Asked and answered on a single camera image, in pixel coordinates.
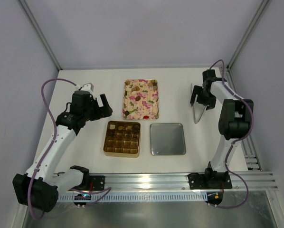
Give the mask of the silver tin lid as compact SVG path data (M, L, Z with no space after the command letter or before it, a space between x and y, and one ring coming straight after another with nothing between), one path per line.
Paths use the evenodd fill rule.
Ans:
M153 123L150 125L150 149L153 156L186 154L183 125L181 123Z

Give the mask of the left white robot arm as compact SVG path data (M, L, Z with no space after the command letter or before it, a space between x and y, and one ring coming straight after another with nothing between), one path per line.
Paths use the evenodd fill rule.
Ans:
M58 197L72 188L90 187L89 169L73 165L59 177L54 172L71 142L87 121L95 121L112 115L106 95L100 95L102 106L88 91L76 90L70 109L62 112L54 125L54 132L45 149L25 172L16 174L12 184L20 204L43 212L50 212Z

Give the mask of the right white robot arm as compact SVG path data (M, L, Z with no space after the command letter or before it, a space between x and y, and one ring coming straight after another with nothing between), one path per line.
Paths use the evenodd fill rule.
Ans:
M240 97L223 77L217 77L215 70L202 73L203 84L193 85L190 98L191 107L203 106L203 111L212 110L219 101L222 104L218 120L220 141L214 157L203 174L188 175L192 190L231 189L229 161L240 141L251 134L254 117L254 102Z

